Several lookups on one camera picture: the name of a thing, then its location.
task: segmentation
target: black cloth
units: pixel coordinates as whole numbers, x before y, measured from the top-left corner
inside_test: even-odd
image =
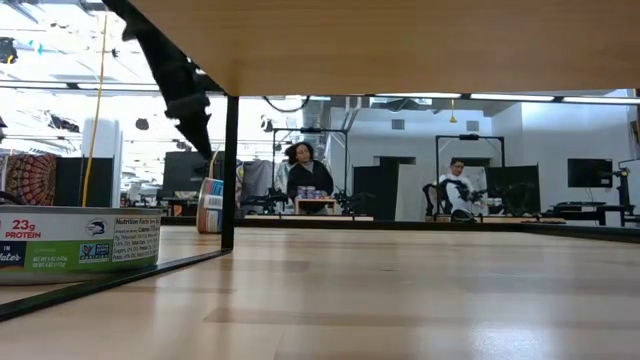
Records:
[[[313,186],[316,190],[322,190],[331,195],[333,193],[333,178],[329,170],[317,160],[313,161],[313,173],[305,169],[302,165],[296,164],[289,170],[287,181],[287,196],[295,199],[298,195],[298,186]],[[315,213],[324,208],[325,204],[301,203],[300,208],[304,211]]]

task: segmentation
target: man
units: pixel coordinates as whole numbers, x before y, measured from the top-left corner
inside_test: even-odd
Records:
[[[471,211],[471,197],[474,193],[473,185],[469,179],[462,175],[464,163],[460,159],[451,159],[449,173],[440,176],[439,184],[443,184],[447,191],[447,197],[451,203],[451,211]]]

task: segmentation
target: woman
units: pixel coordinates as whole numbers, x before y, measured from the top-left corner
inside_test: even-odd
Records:
[[[289,156],[289,164],[293,165],[287,180],[287,196],[295,201],[298,186],[313,186],[324,191],[326,195],[333,193],[333,178],[327,168],[313,159],[313,147],[307,142],[297,143],[285,152]],[[326,213],[322,203],[301,203],[300,210],[307,215]]]

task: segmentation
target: small table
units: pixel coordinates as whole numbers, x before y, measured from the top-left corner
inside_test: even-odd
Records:
[[[324,203],[329,205],[333,209],[333,214],[338,213],[338,206],[336,199],[322,198],[322,199],[296,199],[296,214],[300,214],[300,203]]]

